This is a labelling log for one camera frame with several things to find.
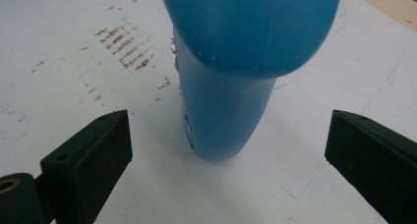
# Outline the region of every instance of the blue rounded top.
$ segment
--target blue rounded top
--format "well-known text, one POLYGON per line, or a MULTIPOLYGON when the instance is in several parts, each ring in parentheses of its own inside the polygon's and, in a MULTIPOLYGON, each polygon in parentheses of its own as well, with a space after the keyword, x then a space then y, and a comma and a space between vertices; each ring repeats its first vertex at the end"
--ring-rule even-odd
POLYGON ((206 67, 276 78, 306 63, 325 40, 338 0, 164 0, 173 25, 206 67))

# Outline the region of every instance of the blue object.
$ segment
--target blue object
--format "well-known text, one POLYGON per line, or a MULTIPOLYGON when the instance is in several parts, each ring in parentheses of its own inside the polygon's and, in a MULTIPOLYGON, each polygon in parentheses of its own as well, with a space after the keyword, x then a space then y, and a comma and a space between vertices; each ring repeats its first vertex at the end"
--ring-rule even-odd
POLYGON ((277 77, 319 49, 338 0, 163 0, 174 25, 190 144, 206 160, 236 155, 277 77))

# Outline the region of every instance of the white surface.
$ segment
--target white surface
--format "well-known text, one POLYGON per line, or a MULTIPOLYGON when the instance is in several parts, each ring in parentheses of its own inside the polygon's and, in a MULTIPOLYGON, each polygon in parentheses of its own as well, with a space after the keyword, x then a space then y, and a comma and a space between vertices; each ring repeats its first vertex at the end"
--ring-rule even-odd
POLYGON ((322 48, 222 163, 187 144, 161 0, 0 0, 0 24, 0 176, 38 176, 55 147, 126 108, 134 160, 96 223, 386 223, 324 158, 332 109, 417 140, 417 34, 367 3, 340 1, 322 48), (107 49, 117 35, 97 33, 118 27, 107 49))

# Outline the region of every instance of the wooden edge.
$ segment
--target wooden edge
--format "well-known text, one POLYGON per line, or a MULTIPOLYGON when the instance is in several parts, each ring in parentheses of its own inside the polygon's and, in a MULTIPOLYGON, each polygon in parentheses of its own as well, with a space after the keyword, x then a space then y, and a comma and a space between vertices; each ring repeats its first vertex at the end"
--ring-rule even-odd
POLYGON ((365 0, 404 26, 417 32, 417 2, 413 0, 365 0))

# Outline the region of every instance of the scuffed tabletop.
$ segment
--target scuffed tabletop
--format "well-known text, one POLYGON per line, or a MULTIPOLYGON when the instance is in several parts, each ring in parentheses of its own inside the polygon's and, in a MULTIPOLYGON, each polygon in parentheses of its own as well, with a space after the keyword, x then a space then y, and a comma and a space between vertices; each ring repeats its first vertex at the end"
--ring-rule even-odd
POLYGON ((0 0, 0 24, 0 176, 38 176, 91 120, 128 109, 134 160, 96 223, 386 223, 324 158, 332 109, 417 140, 417 33, 364 1, 340 0, 321 49, 216 163, 187 143, 162 0, 0 0))

